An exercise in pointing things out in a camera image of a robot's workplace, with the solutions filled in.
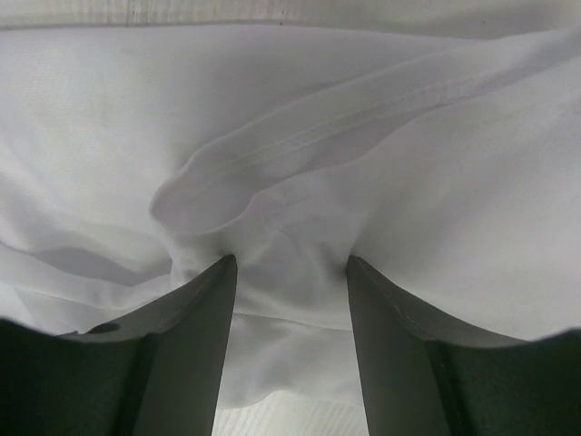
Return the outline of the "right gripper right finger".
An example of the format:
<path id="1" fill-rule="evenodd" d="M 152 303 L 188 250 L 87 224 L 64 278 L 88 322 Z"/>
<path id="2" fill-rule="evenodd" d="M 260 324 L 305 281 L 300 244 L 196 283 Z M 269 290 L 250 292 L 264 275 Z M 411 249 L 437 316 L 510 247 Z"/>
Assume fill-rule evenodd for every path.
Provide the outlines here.
<path id="1" fill-rule="evenodd" d="M 463 322 L 369 263 L 346 266 L 372 435 L 577 435 L 580 332 L 532 342 Z"/>

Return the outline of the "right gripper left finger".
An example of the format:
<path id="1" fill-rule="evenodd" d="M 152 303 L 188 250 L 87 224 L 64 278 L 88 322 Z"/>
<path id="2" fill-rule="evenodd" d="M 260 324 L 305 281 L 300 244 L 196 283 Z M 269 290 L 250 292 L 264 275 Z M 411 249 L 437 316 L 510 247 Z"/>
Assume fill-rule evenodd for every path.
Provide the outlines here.
<path id="1" fill-rule="evenodd" d="M 1 322 L 4 435 L 209 435 L 237 284 L 225 256 L 89 332 Z"/>

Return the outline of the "white t shirt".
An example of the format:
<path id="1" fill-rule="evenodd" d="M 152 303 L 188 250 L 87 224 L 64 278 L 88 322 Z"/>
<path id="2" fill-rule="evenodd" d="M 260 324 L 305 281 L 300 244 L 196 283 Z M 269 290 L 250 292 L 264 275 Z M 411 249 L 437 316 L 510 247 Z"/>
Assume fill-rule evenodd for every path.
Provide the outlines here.
<path id="1" fill-rule="evenodd" d="M 467 322 L 580 323 L 580 29 L 1 35 L 1 313 L 86 332 L 233 254 L 219 404 L 360 401 L 356 254 Z"/>

